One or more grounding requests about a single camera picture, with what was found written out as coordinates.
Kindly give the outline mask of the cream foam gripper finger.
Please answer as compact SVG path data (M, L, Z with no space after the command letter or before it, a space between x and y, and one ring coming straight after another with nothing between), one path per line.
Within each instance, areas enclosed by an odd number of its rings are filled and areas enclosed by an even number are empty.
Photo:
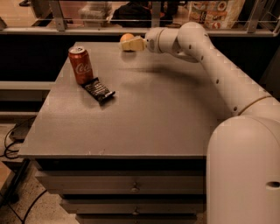
M123 39L120 41L120 47L123 51L143 51L146 48L146 41L141 37L134 37L129 39Z

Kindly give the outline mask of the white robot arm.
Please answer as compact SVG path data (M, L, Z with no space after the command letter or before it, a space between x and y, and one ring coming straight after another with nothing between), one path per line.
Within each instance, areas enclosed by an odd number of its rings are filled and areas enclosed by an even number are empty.
M230 112L206 150L207 224L280 224L280 102L220 52L201 24L126 33L120 47L200 63Z

